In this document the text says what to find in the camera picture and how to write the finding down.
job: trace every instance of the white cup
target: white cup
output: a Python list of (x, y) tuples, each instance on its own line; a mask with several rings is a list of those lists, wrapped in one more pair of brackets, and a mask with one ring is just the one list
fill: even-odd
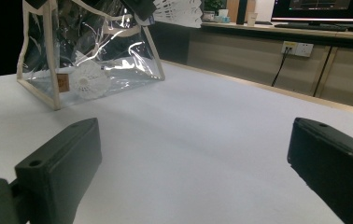
[(258, 13), (249, 12), (249, 13), (248, 13), (248, 22), (247, 22), (247, 25), (248, 25), (248, 26), (254, 26), (257, 17), (258, 17)]
[(227, 17), (228, 13), (229, 13), (229, 9), (220, 9), (218, 14), (221, 17)]

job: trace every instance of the potted plant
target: potted plant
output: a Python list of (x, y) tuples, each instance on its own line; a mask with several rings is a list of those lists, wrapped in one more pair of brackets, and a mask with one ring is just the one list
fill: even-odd
[(223, 7), (222, 0), (204, 0), (203, 21), (213, 21), (215, 14)]

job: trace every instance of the black cable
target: black cable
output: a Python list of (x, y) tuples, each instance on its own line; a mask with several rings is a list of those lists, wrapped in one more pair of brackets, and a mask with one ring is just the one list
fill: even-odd
[(281, 72), (282, 66), (284, 65), (284, 61), (287, 59), (287, 56), (288, 56), (288, 53), (290, 52), (290, 50), (291, 50), (291, 48), (288, 48), (288, 47), (286, 47), (284, 50), (281, 65), (279, 66), (279, 70), (276, 73), (275, 79), (273, 79), (272, 87), (275, 85), (275, 82), (278, 79), (279, 72)]

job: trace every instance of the screw hole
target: screw hole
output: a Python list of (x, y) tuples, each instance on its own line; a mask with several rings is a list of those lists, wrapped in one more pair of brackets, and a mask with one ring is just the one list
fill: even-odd
[(42, 163), (42, 161), (31, 161), (31, 163), (29, 163), (29, 166), (37, 166), (40, 163)]

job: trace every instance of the wall outlet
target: wall outlet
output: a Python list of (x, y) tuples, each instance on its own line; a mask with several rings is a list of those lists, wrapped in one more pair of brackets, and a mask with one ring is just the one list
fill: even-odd
[(313, 47), (314, 45), (312, 44), (299, 43), (298, 47), (296, 48), (295, 55), (310, 57), (311, 51), (313, 51)]
[(281, 53), (285, 53), (286, 49), (290, 48), (290, 50), (288, 51), (288, 55), (294, 55), (297, 47), (298, 47), (298, 43), (296, 42), (284, 41), (284, 44), (282, 45)]

